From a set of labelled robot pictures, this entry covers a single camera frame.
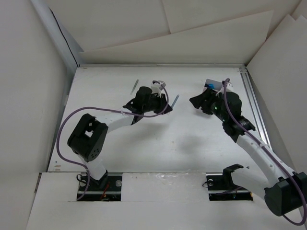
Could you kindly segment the light blue pen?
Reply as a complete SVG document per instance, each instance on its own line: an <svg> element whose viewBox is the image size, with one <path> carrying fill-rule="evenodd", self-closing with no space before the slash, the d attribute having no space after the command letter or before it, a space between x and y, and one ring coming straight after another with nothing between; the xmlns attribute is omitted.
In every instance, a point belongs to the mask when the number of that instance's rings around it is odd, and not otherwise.
<svg viewBox="0 0 307 230"><path fill-rule="evenodd" d="M178 94L178 95L175 97L175 99L173 100L173 102L172 102L172 104L171 104L171 107L172 107L172 108L174 108L174 106L175 106L175 104L176 104L178 98L179 98L179 94Z"/></svg>

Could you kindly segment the grey green pen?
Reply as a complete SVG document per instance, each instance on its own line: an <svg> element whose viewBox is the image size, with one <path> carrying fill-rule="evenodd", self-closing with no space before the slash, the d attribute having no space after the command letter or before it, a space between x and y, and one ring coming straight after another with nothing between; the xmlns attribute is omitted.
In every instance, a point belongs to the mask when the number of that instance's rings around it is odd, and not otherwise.
<svg viewBox="0 0 307 230"><path fill-rule="evenodd" d="M136 89L136 87L137 87L137 85L138 85L138 82L139 82L139 79L137 79L137 80L135 81L135 83L134 83L134 85L133 85L133 87L132 87L132 90L131 90L131 92L130 92L130 95L132 95L133 92L135 91L135 89Z"/></svg>

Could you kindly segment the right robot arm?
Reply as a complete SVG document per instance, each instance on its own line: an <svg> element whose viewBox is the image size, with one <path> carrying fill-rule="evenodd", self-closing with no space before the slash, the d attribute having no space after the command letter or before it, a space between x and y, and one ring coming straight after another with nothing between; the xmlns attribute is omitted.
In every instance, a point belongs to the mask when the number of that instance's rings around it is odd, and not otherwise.
<svg viewBox="0 0 307 230"><path fill-rule="evenodd" d="M263 176L239 164L224 169L223 186L241 186L264 200L277 216L302 207L307 209L307 175L286 165L259 137L254 125L241 114L242 102L234 92L217 92L207 88L189 99L196 109L215 115L224 132L242 148L260 168Z"/></svg>

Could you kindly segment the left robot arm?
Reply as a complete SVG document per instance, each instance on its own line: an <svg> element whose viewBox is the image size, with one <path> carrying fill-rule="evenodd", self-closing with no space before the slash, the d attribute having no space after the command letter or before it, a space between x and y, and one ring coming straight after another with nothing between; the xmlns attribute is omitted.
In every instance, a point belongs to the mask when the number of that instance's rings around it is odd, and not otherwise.
<svg viewBox="0 0 307 230"><path fill-rule="evenodd" d="M100 117L84 114L77 123L67 144L85 163L90 172L90 184L96 190L104 189L107 184L108 172L99 157L107 134L136 124L146 113L164 115L171 112L168 96L161 93L164 87L163 81L153 81L150 87L140 87L135 97L118 113L112 112Z"/></svg>

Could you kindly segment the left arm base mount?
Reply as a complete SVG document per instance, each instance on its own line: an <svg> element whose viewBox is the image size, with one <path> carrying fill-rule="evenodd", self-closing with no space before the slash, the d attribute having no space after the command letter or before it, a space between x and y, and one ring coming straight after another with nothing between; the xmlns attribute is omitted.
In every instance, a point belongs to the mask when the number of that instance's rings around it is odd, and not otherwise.
<svg viewBox="0 0 307 230"><path fill-rule="evenodd" d="M79 182L77 201L101 201L101 202L118 202L121 201L122 173L109 173L102 179L102 183L90 180L87 185L87 175L77 174L76 180Z"/></svg>

